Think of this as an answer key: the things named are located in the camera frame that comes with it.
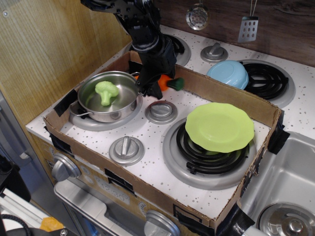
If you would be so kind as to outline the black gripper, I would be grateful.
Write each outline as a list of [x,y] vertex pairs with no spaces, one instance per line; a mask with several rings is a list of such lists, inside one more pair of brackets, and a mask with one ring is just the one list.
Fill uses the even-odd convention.
[[159,38],[157,46],[147,52],[138,52],[142,69],[137,77],[136,86],[142,96],[153,96],[162,99],[162,91],[158,82],[159,76],[175,76],[176,56],[172,41],[169,38]]

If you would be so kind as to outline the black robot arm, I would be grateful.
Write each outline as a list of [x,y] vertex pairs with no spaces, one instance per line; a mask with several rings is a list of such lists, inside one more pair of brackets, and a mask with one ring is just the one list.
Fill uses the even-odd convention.
[[136,86],[142,96],[162,99],[158,80],[162,74],[173,78],[177,62],[171,39],[160,31],[160,10],[151,0],[82,0],[92,11],[115,15],[130,35],[132,46],[139,54],[142,69]]

